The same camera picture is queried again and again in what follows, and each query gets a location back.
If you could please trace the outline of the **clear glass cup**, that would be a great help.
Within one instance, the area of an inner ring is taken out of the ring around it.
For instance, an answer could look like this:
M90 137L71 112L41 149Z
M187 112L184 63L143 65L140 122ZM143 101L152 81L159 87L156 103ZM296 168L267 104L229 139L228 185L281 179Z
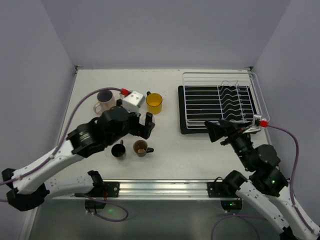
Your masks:
M146 124L147 117L149 116L148 113L149 112L145 112L140 116L139 123L141 125L145 125ZM155 117L154 117L153 114L151 114L151 121L152 121L153 124L155 124Z

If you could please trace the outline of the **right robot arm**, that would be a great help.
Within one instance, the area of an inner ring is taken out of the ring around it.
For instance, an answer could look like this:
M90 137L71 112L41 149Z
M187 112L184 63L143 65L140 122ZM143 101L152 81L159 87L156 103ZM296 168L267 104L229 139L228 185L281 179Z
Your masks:
M253 122L236 123L220 119L204 123L210 141L221 138L222 146L230 145L245 171L245 177L233 170L220 183L207 186L218 194L237 196L255 208L279 233L282 240L318 240L320 226L298 203L293 191L294 177L287 179L279 169L280 158L270 144L253 146L250 135L269 127L269 122L256 116Z

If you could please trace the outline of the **yellow mug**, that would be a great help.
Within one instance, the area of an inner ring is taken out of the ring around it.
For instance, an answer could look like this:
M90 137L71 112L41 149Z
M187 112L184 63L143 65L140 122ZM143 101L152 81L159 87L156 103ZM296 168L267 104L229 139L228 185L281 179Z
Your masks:
M146 93L147 111L153 115L157 115L162 111L163 98L158 93Z

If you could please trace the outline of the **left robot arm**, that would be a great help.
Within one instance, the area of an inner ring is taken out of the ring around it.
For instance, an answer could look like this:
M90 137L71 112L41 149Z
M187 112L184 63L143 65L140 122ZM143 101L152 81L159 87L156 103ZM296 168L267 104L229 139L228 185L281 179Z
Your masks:
M112 107L87 123L68 133L56 148L35 162L20 169L7 168L1 175L10 190L5 202L24 212L40 206L46 199L76 194L102 197L106 185L96 170L60 180L57 173L80 162L130 134L147 140L155 127L153 114L145 114L144 124L140 114L128 112L121 106Z

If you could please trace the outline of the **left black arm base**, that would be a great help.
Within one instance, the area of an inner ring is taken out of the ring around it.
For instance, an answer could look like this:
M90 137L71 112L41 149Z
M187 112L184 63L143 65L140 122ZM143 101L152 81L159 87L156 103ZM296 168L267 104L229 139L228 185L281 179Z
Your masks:
M102 198L104 201L108 198L117 198L120 191L120 183L117 181L104 181L103 187L94 187L86 195L91 198ZM105 203L99 203L90 199L86 199L84 202L84 208L86 210L95 211L103 210L105 208Z

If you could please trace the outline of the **aluminium mounting rail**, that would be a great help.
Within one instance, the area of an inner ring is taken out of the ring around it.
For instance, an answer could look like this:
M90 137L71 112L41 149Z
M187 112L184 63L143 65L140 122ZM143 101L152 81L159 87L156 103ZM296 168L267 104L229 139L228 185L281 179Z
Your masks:
M205 180L88 180L77 177L70 183L60 183L51 180L46 188L49 194L46 199L81 198L94 187L104 187L104 182L119 182L118 197L107 199L119 200L207 200L207 182Z

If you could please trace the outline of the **pale pink mug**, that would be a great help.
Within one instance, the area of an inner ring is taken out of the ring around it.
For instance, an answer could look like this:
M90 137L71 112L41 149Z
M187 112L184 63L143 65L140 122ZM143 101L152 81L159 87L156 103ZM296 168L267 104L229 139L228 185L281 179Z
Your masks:
M116 106L116 100L110 90L102 90L97 94L97 103L94 105L93 110L97 115L110 110Z

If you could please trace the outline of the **black drain tray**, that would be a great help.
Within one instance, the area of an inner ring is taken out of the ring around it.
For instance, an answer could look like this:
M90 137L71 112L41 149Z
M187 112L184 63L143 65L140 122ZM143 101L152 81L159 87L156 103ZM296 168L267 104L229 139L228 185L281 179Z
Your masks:
M245 85L180 85L179 123L183 135L206 133L205 121L251 122L257 113L253 94Z

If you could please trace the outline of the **white faceted mug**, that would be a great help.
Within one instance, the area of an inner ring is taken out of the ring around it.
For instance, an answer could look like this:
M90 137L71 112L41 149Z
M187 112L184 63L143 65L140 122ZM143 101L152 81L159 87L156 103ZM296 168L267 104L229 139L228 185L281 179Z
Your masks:
M123 107L123 100L122 99L117 99L116 100L116 106L122 108Z

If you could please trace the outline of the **dark brown cup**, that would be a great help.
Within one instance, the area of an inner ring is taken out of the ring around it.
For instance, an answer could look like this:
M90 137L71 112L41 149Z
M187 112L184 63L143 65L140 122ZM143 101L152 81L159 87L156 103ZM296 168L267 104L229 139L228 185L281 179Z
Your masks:
M119 143L111 148L111 154L118 160L124 160L126 158L126 147L124 146L123 140L120 140Z

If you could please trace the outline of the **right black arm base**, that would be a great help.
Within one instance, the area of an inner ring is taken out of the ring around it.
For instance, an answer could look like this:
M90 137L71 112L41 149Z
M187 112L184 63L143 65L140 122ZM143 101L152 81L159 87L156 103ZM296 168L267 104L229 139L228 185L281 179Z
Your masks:
M236 191L240 190L241 184L245 180L239 176L228 176L225 178L217 177L213 181L208 181L207 194L209 198L222 198L220 205L227 213L239 213L243 208L243 200L236 195Z

